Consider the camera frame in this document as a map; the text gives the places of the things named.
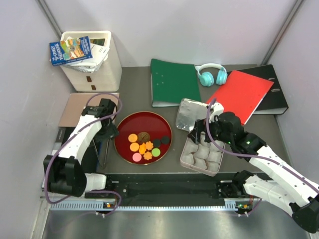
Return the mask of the black sandwich cookie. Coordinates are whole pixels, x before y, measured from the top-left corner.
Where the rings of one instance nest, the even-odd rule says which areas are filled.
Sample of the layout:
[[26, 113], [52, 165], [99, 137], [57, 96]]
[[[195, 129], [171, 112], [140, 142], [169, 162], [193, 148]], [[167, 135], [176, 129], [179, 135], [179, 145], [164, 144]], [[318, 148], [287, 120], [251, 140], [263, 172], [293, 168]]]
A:
[[164, 145], [168, 145], [170, 143], [170, 137], [169, 136], [163, 136], [161, 138], [161, 143]]
[[155, 147], [155, 148], [158, 148], [158, 147], [160, 147], [160, 145], [161, 145], [161, 140], [160, 139], [154, 139], [153, 140], [153, 146]]

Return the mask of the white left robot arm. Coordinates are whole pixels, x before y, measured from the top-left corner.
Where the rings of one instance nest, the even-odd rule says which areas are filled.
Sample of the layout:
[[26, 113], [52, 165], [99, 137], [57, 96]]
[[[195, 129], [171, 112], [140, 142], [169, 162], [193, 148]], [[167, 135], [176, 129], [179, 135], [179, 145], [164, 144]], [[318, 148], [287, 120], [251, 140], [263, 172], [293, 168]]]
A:
[[101, 99], [95, 107], [85, 106], [69, 138], [43, 161], [46, 197], [49, 192], [80, 197], [96, 191], [104, 198], [112, 194], [113, 185], [107, 182], [107, 176], [86, 173], [81, 164], [92, 141], [110, 140], [119, 135], [113, 122], [116, 113], [117, 105], [110, 99]]

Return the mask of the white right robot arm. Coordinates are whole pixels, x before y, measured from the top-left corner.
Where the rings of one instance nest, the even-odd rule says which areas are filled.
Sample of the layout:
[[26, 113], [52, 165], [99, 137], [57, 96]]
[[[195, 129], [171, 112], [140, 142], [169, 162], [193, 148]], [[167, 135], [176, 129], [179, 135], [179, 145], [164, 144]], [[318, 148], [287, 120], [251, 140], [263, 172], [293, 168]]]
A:
[[312, 234], [319, 231], [318, 183], [287, 164], [256, 134], [247, 132], [233, 112], [224, 112], [221, 104], [211, 102], [206, 117], [195, 121], [188, 138], [199, 144], [202, 134], [206, 142], [216, 144], [221, 141], [229, 145], [230, 151], [219, 149], [244, 159], [276, 182], [271, 184], [243, 170], [232, 180], [236, 196], [256, 196], [283, 210], [303, 230]]

